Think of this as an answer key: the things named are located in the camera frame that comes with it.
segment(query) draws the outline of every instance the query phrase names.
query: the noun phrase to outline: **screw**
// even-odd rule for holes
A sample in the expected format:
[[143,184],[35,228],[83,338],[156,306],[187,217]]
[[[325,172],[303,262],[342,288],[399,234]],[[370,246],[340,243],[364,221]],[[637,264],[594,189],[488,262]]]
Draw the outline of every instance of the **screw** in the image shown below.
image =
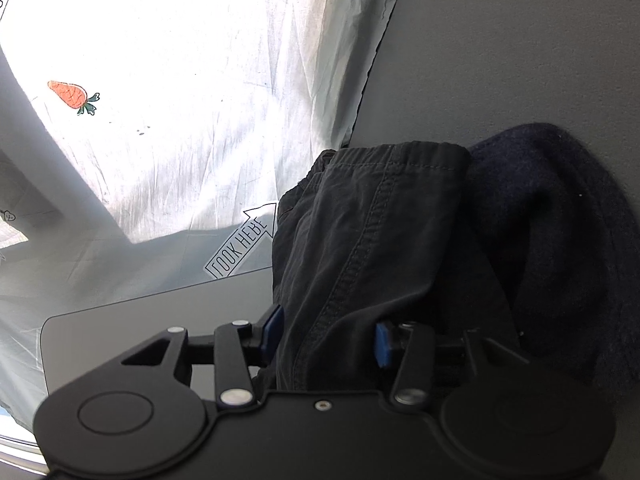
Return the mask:
[[328,400],[318,400],[314,406],[319,412],[328,412],[333,407],[332,403]]
[[400,404],[406,404],[407,406],[420,404],[424,402],[426,398],[427,394],[423,390],[418,390],[417,388],[406,388],[404,390],[400,390],[395,395],[395,399]]
[[254,394],[243,388],[232,388],[222,392],[220,400],[227,406],[244,406],[254,400]]

